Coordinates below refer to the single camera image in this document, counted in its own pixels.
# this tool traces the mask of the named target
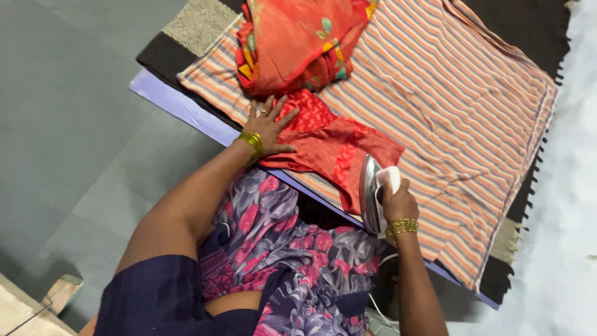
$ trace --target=striped cloth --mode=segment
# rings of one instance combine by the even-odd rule
[[[180,82],[243,124],[232,28]],[[407,147],[399,162],[419,202],[423,256],[478,291],[498,223],[552,118],[556,85],[459,0],[382,0],[346,81],[318,93],[333,113]],[[312,174],[300,182],[340,207]]]

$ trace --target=dark blue sleeve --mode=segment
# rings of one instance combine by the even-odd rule
[[[94,336],[225,335],[201,300],[201,271],[192,258],[138,262],[106,286]]]

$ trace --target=woman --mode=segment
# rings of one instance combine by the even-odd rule
[[[298,112],[276,123],[285,100],[259,115],[253,102],[239,139],[143,218],[104,290],[96,336],[365,334],[384,243],[303,222],[297,191],[259,169],[244,171],[259,156],[296,151],[276,143]],[[384,199],[399,252],[400,330],[447,335],[408,187],[403,179]]]

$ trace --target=bangle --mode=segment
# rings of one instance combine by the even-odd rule
[[[386,239],[390,242],[394,241],[394,237],[403,232],[417,233],[418,222],[416,219],[399,219],[387,223]]]
[[[247,167],[252,166],[255,162],[257,162],[263,153],[263,143],[261,142],[259,133],[250,130],[243,130],[237,139],[244,140],[253,149],[253,156],[247,163]]]

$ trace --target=clothes iron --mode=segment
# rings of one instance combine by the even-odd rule
[[[391,166],[382,169],[375,158],[367,153],[363,160],[359,182],[361,217],[365,230],[376,234],[379,239],[386,238],[387,222],[383,217],[383,184],[388,178],[392,184],[392,192],[395,193],[400,187],[398,167]]]

